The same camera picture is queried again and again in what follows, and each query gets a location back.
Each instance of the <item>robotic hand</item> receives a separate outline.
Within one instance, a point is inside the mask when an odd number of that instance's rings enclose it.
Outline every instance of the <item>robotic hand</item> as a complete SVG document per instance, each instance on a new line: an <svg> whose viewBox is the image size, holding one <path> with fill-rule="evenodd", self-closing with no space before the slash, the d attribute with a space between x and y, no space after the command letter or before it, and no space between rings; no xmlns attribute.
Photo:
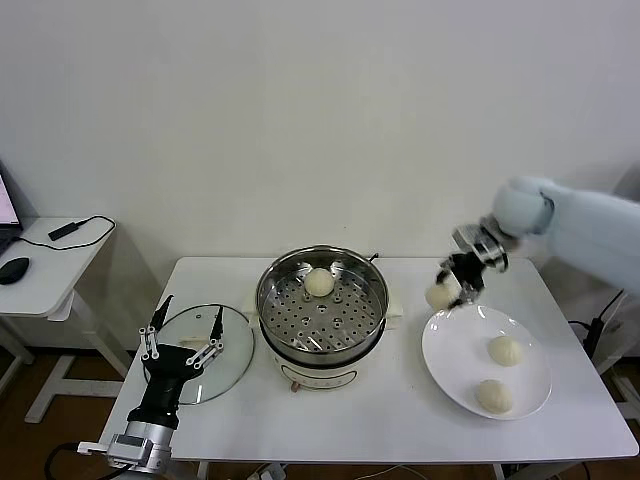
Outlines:
<svg viewBox="0 0 640 480"><path fill-rule="evenodd" d="M516 177L498 191L492 215L453 232L461 250L442 264L436 284L451 275L460 293L451 306L473 301L486 267L504 272L507 252L525 235L544 235L549 252L628 293L640 293L640 205L572 190L543 178Z"/></svg>
<svg viewBox="0 0 640 480"><path fill-rule="evenodd" d="M222 352L222 315L220 307L213 322L209 343L200 350L157 343L169 303L169 296L153 315L151 323L140 329L144 347L142 363L149 372L149 383L140 406L127 417L124 434L113 436L109 445L81 442L78 453L105 454L109 465L119 470L148 474L163 473L171 459L171 437L178 428L178 401L185 382L202 375L204 369Z"/></svg>

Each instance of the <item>laptop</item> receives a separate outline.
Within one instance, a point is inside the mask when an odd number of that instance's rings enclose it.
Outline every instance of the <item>laptop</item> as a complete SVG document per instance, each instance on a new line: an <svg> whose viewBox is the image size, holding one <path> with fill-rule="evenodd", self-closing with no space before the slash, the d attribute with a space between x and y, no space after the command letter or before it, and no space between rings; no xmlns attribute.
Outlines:
<svg viewBox="0 0 640 480"><path fill-rule="evenodd" d="M0 255L22 232L22 224L0 172Z"/></svg>

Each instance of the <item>stainless steel pot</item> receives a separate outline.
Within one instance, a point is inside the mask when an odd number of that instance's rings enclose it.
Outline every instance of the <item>stainless steel pot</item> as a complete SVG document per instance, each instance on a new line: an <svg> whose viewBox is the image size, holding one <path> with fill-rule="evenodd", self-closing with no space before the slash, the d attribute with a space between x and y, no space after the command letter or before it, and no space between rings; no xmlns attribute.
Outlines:
<svg viewBox="0 0 640 480"><path fill-rule="evenodd" d="M304 277L313 268L335 278L326 297L305 291ZM278 258L256 291L265 339L284 359L306 368L337 368L369 353L384 330L388 305L387 284L370 261L327 245Z"/></svg>

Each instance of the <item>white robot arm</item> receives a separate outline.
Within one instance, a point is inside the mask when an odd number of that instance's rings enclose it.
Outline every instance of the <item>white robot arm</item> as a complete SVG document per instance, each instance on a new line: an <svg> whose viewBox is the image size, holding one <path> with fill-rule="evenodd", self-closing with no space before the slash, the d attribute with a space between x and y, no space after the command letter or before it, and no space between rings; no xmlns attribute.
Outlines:
<svg viewBox="0 0 640 480"><path fill-rule="evenodd" d="M495 197L493 215L512 237L546 234L549 252L631 294L640 293L640 205L548 179L516 177Z"/></svg>
<svg viewBox="0 0 640 480"><path fill-rule="evenodd" d="M443 266L461 285L454 303L473 300L485 267L504 271L525 235L543 235L549 252L630 294L640 293L640 204L572 190L544 178L515 177L498 191L492 215L453 232L462 250Z"/></svg>

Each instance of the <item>computer mouse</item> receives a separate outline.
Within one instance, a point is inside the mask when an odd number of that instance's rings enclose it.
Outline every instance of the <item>computer mouse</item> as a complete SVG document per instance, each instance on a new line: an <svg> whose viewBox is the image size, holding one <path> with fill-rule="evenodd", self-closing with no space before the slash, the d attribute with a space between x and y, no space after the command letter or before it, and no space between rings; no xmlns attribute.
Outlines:
<svg viewBox="0 0 640 480"><path fill-rule="evenodd" d="M0 267L0 285L11 285L20 280L29 268L27 257L14 258Z"/></svg>

